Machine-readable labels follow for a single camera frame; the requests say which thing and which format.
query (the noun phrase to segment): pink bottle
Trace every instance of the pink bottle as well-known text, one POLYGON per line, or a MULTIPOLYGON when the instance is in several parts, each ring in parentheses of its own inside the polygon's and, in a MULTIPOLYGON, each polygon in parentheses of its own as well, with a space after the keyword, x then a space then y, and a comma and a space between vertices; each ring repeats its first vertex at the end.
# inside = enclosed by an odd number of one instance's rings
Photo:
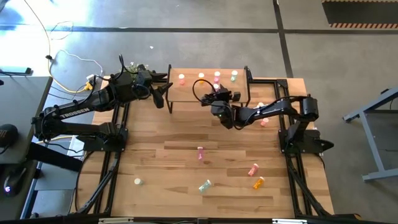
POLYGON ((200 161, 203 160, 204 154, 205 154, 204 148, 203 148, 203 147, 198 147, 198 159, 199 159, 200 161))

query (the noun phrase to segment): black cable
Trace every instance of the black cable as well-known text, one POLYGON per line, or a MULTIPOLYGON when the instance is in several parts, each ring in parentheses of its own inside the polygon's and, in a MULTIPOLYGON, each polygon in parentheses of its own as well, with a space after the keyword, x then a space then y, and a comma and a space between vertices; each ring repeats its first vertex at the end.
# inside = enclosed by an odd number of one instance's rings
POLYGON ((5 152, 7 151, 8 148, 9 148, 8 146, 4 147, 4 149, 0 152, 0 155, 3 154, 3 153, 5 153, 5 152))
POLYGON ((208 83, 208 84, 211 86, 211 89, 212 89, 214 92, 216 92, 216 89, 214 88, 214 86, 213 86, 209 81, 207 81, 207 80, 202 80, 202 79, 196 80, 196 81, 193 83, 193 85, 192 85, 192 93, 193 93, 194 97, 195 97, 199 102, 201 102, 201 103, 203 103, 203 104, 206 104, 206 105, 208 105, 208 106, 217 106, 217 107, 220 107, 220 108, 226 107, 226 106, 220 106, 220 105, 212 105, 211 103, 206 103, 206 102, 202 101, 201 99, 199 99, 199 97, 198 97, 197 94, 195 93, 195 85, 196 85, 196 83, 198 83, 199 81, 204 81, 204 82, 208 83))
POLYGON ((61 96, 57 96, 57 95, 54 95, 54 94, 51 94, 51 93, 49 93, 49 95, 57 97, 57 98, 60 98, 60 99, 63 99, 63 100, 71 100, 71 99, 68 99, 68 98, 65 98, 65 97, 61 97, 61 96))
POLYGON ((145 96, 138 96, 136 93, 134 93, 134 89, 132 87, 132 93, 136 96, 136 98, 138 100, 146 100, 146 99, 148 99, 148 97, 150 97, 150 90, 148 87, 141 85, 141 84, 134 84, 134 86, 139 86, 139 87, 145 89, 145 91, 147 92, 147 94, 145 96))
POLYGON ((81 88, 83 88, 84 86, 86 86, 86 84, 82 85, 81 87, 79 87, 79 88, 76 90, 75 94, 73 94, 72 100, 75 99, 77 92, 78 92, 81 88))
POLYGON ((86 157, 83 159, 83 162, 81 163, 81 166, 80 166, 80 169, 79 169, 79 172, 77 173, 77 177, 76 177, 76 185, 75 185, 75 190, 74 190, 74 192, 75 192, 75 210, 76 210, 76 212, 77 212, 77 194, 78 194, 78 184, 79 184, 79 177, 80 177, 80 174, 81 174, 81 170, 83 170, 83 166, 85 165, 85 162, 87 161, 87 159, 92 155, 92 153, 93 153, 94 151, 91 151, 91 152, 89 152, 89 153, 87 153, 87 155, 86 155, 86 157))
POLYGON ((24 77, 26 77, 26 75, 21 75, 21 74, 18 74, 18 73, 13 73, 13 72, 2 72, 2 71, 0 71, 0 73, 1 74, 4 74, 4 75, 8 75, 8 76, 13 76, 13 75, 16 75, 16 76, 24 76, 24 77))
POLYGON ((394 99, 392 99, 391 102, 390 102, 390 110, 391 110, 391 105, 392 105, 392 102, 394 101, 394 99))
POLYGON ((323 169, 325 169, 325 161, 323 161, 322 156, 319 155, 318 153, 314 153, 314 154, 319 157, 319 159, 321 160, 321 162, 323 164, 323 169))
POLYGON ((75 150, 73 150, 73 149, 68 149, 68 148, 63 147, 63 146, 60 145, 60 144, 49 143, 49 142, 47 142, 46 140, 43 140, 43 143, 48 144, 48 145, 50 145, 50 146, 58 146, 58 147, 61 147, 61 148, 64 149, 64 150, 71 151, 71 152, 74 152, 74 153, 79 153, 79 152, 83 151, 83 150, 75 151, 75 150))
POLYGON ((195 220, 185 220, 185 221, 180 221, 180 222, 176 222, 176 223, 165 223, 165 222, 151 222, 151 223, 156 223, 156 224, 181 224, 181 223, 196 223, 197 221, 195 220))
POLYGON ((58 90, 58 91, 60 91, 60 92, 62 92, 62 93, 65 93, 65 94, 68 94, 68 95, 71 95, 71 96, 76 96, 76 94, 68 93, 67 91, 62 91, 62 90, 60 90, 60 89, 58 89, 57 87, 54 87, 54 86, 50 86, 50 88, 53 88, 53 89, 55 89, 55 90, 58 90))
POLYGON ((88 99, 90 99, 90 97, 93 95, 93 92, 94 92, 94 89, 95 89, 95 77, 96 76, 94 76, 94 79, 93 79, 93 88, 91 89, 91 92, 90 92, 90 94, 83 100, 83 101, 81 101, 81 102, 79 102, 78 103, 78 105, 82 105, 84 102, 86 102, 88 99))

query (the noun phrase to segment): small bottle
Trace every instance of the small bottle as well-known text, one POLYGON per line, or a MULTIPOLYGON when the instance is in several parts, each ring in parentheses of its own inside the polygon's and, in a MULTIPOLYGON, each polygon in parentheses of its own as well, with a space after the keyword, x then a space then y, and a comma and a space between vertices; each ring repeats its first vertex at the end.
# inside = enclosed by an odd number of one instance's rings
POLYGON ((180 79, 180 85, 184 85, 185 84, 185 75, 184 74, 180 74, 178 76, 178 78, 180 79))
POLYGON ((264 178, 260 177, 257 180, 257 182, 253 185, 253 188, 257 190, 262 185, 262 183, 264 183, 264 178))
POLYGON ((238 75, 238 71, 233 70, 231 74, 232 74, 232 76, 231 76, 231 82, 235 82, 236 76, 238 75))
POLYGON ((136 178, 136 179, 134 180, 134 183, 135 183, 136 185, 142 185, 142 184, 144 183, 144 181, 142 181, 140 178, 136 178))
POLYGON ((210 180, 206 180, 206 182, 202 186, 199 187, 199 191, 201 193, 203 193, 209 187, 211 187, 211 182, 210 182, 210 180))
POLYGON ((265 126, 267 125, 268 122, 269 122, 269 119, 268 119, 268 118, 264 118, 264 119, 261 120, 260 125, 263 126, 263 127, 265 127, 265 126))
POLYGON ((213 84, 213 87, 214 87, 214 89, 215 89, 216 91, 218 91, 218 90, 220 89, 220 85, 217 84, 217 83, 214 83, 214 84, 213 84))
POLYGON ((201 161, 203 160, 203 147, 198 147, 198 159, 201 161))
POLYGON ((255 173, 256 173, 256 171, 259 169, 259 166, 257 165, 257 164, 253 164, 253 166, 251 167, 251 169, 250 169, 250 171, 249 171, 249 176, 253 176, 255 173))
POLYGON ((198 77, 200 80, 203 80, 205 77, 205 74, 201 72, 201 73, 199 73, 198 77))
POLYGON ((214 73, 214 83, 220 82, 220 75, 221 75, 221 73, 219 71, 214 73))

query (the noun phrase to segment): wooden table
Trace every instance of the wooden table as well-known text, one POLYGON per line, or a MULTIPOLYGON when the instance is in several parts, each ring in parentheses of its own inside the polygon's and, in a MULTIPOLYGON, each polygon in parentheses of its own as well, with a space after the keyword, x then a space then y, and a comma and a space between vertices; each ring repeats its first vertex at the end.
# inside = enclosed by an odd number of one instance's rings
MULTIPOLYGON (((303 79, 287 80, 291 95, 307 94, 303 79)), ((251 84, 250 89, 250 106, 275 100, 271 85, 251 84)), ((95 113, 93 123, 110 121, 112 113, 95 113)), ((199 103, 178 103, 169 114, 167 108, 156 109, 151 99, 132 102, 127 121, 129 139, 119 166, 112 216, 293 217, 285 157, 277 138, 279 120, 269 120, 266 128, 255 121, 242 131, 228 130, 211 115, 210 107, 199 103), (205 147, 203 162, 197 159, 198 146, 205 147), (248 177, 254 163, 260 168, 254 177, 248 177), (265 182, 254 190, 259 176, 265 182), (135 185, 135 178, 141 178, 144 185, 135 185), (213 186, 201 194, 198 188, 206 179, 213 186)), ((80 206, 98 185, 103 157, 104 153, 95 152, 83 168, 78 188, 80 206)), ((302 157, 309 189, 333 213, 321 160, 309 154, 302 157)), ((298 196, 304 211, 301 192, 298 196)))

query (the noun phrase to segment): cable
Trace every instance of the cable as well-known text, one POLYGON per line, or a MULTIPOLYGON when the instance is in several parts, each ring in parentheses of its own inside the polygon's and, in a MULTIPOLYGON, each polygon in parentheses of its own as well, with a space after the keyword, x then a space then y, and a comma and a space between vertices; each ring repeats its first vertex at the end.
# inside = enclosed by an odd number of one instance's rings
POLYGON ((8 75, 8 76, 23 76, 23 77, 26 77, 26 75, 21 75, 21 74, 18 74, 18 73, 13 73, 13 72, 3 72, 3 71, 0 71, 0 73, 1 74, 4 74, 4 75, 8 75))
POLYGON ((63 22, 59 22, 59 23, 57 23, 52 29, 51 29, 51 31, 50 31, 50 36, 51 36, 51 33, 55 30, 55 28, 57 28, 57 26, 59 25, 59 24, 63 24, 63 23, 66 23, 66 22, 70 22, 70 29, 69 29, 69 31, 68 31, 68 34, 67 35, 65 35, 64 37, 62 37, 62 38, 58 38, 58 39, 54 39, 54 38, 52 38, 51 37, 51 39, 52 40, 62 40, 62 39, 64 39, 64 38, 66 38, 67 36, 69 36, 72 32, 73 32, 73 22, 72 21, 63 21, 63 22))
POLYGON ((51 94, 51 93, 49 93, 49 95, 57 97, 57 98, 60 98, 60 99, 63 99, 63 100, 71 100, 71 99, 68 99, 68 98, 65 98, 65 97, 61 97, 61 96, 57 96, 57 95, 54 95, 54 94, 51 94))
POLYGON ((79 87, 79 88, 77 89, 76 93, 75 93, 75 94, 73 95, 73 97, 72 97, 72 100, 75 99, 76 94, 79 92, 79 89, 83 88, 84 86, 86 86, 86 84, 82 85, 81 87, 79 87))
POLYGON ((314 154, 319 157, 319 159, 321 160, 321 162, 323 164, 323 169, 325 169, 325 161, 323 161, 322 156, 319 155, 318 153, 314 153, 314 154))
POLYGON ((392 102, 394 101, 394 99, 392 99, 391 102, 390 102, 390 110, 391 110, 391 105, 392 105, 392 102))
POLYGON ((211 104, 211 103, 207 103, 207 102, 204 102, 204 101, 202 101, 201 99, 199 99, 199 97, 198 97, 197 94, 195 93, 195 85, 196 85, 196 83, 198 83, 199 81, 204 81, 205 83, 209 84, 209 85, 211 86, 211 89, 212 89, 214 92, 216 92, 216 89, 214 88, 214 86, 213 86, 209 81, 199 79, 199 80, 196 80, 195 82, 193 82, 193 85, 192 85, 192 93, 193 93, 194 97, 195 97, 199 102, 201 102, 201 103, 203 103, 203 104, 206 104, 206 105, 208 105, 208 106, 217 106, 217 107, 220 107, 220 108, 224 108, 225 106, 213 105, 213 104, 211 104))
POLYGON ((36 14, 35 11, 32 9, 32 7, 29 5, 29 3, 28 3, 26 0, 24 0, 24 2, 26 3, 26 5, 29 7, 29 9, 32 11, 32 13, 34 14, 34 16, 35 16, 35 17, 37 18, 37 20, 39 21, 40 25, 41 25, 42 28, 43 28, 43 31, 44 31, 44 33, 45 33, 45 36, 46 36, 46 38, 47 38, 47 42, 48 42, 48 45, 49 45, 49 54, 46 55, 45 58, 48 59, 48 60, 47 60, 47 70, 49 71, 49 75, 53 78, 54 82, 55 82, 56 84, 58 84, 61 88, 63 88, 65 91, 67 91, 67 92, 69 92, 69 93, 81 93, 81 92, 83 92, 84 89, 83 89, 83 90, 80 90, 80 91, 78 91, 78 90, 77 90, 77 91, 69 90, 67 87, 63 86, 60 82, 58 82, 57 79, 55 79, 54 76, 51 74, 51 66, 52 66, 52 63, 50 64, 50 61, 53 60, 53 58, 51 57, 51 42, 50 42, 49 34, 48 34, 47 31, 45 30, 45 27, 44 27, 42 21, 41 21, 40 18, 37 16, 37 14, 36 14))
POLYGON ((197 221, 195 220, 185 220, 185 221, 180 221, 176 223, 164 223, 164 222, 151 222, 151 223, 156 223, 156 224, 181 224, 181 223, 196 223, 197 221))
MULTIPOLYGON (((53 138, 50 141, 56 141, 56 140, 59 140, 59 139, 66 139, 66 138, 73 138, 73 136, 60 136, 60 137, 53 138)), ((36 144, 42 144, 44 142, 43 141, 38 141, 38 142, 35 142, 35 143, 36 144)))
POLYGON ((5 153, 5 152, 7 151, 8 148, 9 148, 8 146, 4 147, 4 149, 0 152, 0 155, 3 154, 3 153, 5 153))
POLYGON ((64 52, 65 54, 67 54, 67 55, 69 55, 69 56, 72 56, 72 57, 75 57, 75 58, 77 58, 77 59, 79 59, 79 60, 81 60, 81 61, 84 61, 84 62, 94 62, 94 63, 97 64, 97 65, 99 66, 99 68, 101 69, 101 71, 99 72, 99 75, 97 75, 97 74, 94 74, 94 75, 96 75, 97 77, 98 77, 98 76, 100 76, 100 77, 102 76, 104 70, 103 70, 102 66, 101 66, 96 60, 81 58, 81 57, 79 57, 79 56, 77 56, 77 55, 75 55, 75 54, 71 54, 71 53, 69 53, 69 52, 67 52, 66 50, 63 50, 63 49, 60 49, 59 51, 64 52))
POLYGON ((91 152, 89 152, 89 153, 87 153, 86 154, 86 156, 85 156, 85 158, 83 159, 83 162, 81 163, 81 167, 80 167, 80 169, 79 169, 79 172, 77 173, 77 177, 76 177, 76 185, 75 185, 75 189, 74 189, 74 193, 75 193, 75 210, 76 210, 76 212, 77 212, 77 194, 78 194, 78 184, 79 184, 79 177, 80 177, 80 174, 81 174, 81 171, 83 170, 83 166, 85 165, 85 162, 87 161, 87 159, 92 155, 92 153, 93 153, 94 151, 91 151, 91 152))
POLYGON ((148 87, 146 87, 146 86, 144 86, 144 85, 141 85, 141 84, 134 84, 133 87, 131 88, 131 91, 132 91, 132 93, 135 95, 135 97, 136 97, 138 100, 146 100, 146 99, 148 99, 148 97, 150 97, 150 90, 149 90, 148 87), (138 95, 134 92, 134 88, 133 88, 133 87, 137 87, 137 86, 139 86, 139 87, 145 89, 145 91, 147 92, 147 94, 146 94, 145 96, 138 96, 138 95))
POLYGON ((71 152, 74 152, 74 153, 79 153, 79 152, 83 151, 83 149, 82 149, 82 150, 79 150, 79 151, 75 151, 75 150, 73 150, 73 149, 68 149, 68 148, 65 148, 65 147, 61 146, 60 144, 49 143, 49 142, 47 142, 46 140, 43 140, 43 143, 44 143, 44 144, 48 144, 48 145, 50 145, 50 146, 58 146, 58 147, 61 147, 61 148, 64 149, 64 150, 71 151, 71 152))
POLYGON ((78 105, 82 105, 84 102, 86 102, 88 99, 90 99, 91 98, 91 96, 93 95, 93 92, 94 92, 94 89, 95 89, 95 77, 96 76, 94 76, 94 79, 93 79, 93 88, 91 89, 91 92, 90 92, 90 94, 83 100, 83 101, 81 101, 80 103, 78 103, 78 105))
POLYGON ((50 86, 50 88, 53 88, 53 89, 55 89, 55 90, 58 90, 58 91, 60 91, 61 93, 64 93, 64 94, 68 94, 68 95, 71 95, 71 96, 76 96, 76 93, 75 93, 75 94, 71 94, 71 93, 68 93, 67 91, 60 90, 60 89, 58 89, 57 87, 54 87, 54 86, 50 86))

